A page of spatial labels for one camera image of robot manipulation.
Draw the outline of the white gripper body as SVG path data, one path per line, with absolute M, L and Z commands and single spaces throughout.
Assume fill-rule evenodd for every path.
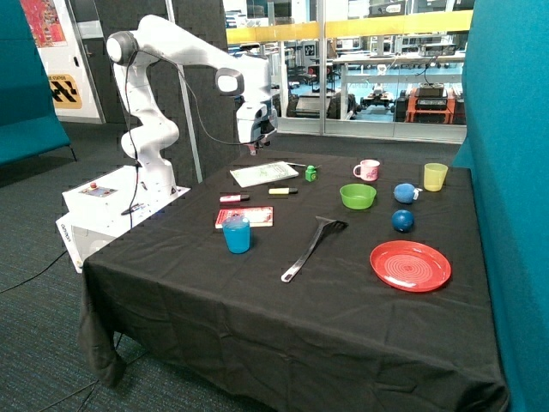
M 272 102 L 244 102 L 237 110 L 237 131 L 240 143 L 256 145 L 269 142 L 278 129 L 277 111 Z

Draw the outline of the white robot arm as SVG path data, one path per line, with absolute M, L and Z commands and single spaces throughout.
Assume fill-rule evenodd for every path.
M 134 31 L 112 34 L 106 49 L 124 106 L 141 122 L 124 134 L 123 148 L 139 163 L 141 181 L 153 199 L 167 198 L 177 190 L 172 164 L 160 152 L 178 140 L 179 129 L 156 104 L 147 77 L 150 64 L 164 60 L 214 68 L 220 94 L 244 100 L 236 112 L 238 139 L 250 151 L 277 131 L 266 58 L 250 54 L 236 58 L 157 15 L 143 17 Z

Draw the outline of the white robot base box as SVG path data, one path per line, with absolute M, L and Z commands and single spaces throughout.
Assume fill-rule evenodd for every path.
M 57 230 L 75 271 L 86 258 L 189 191 L 171 183 L 155 187 L 142 169 L 123 166 L 63 193 L 68 213 Z

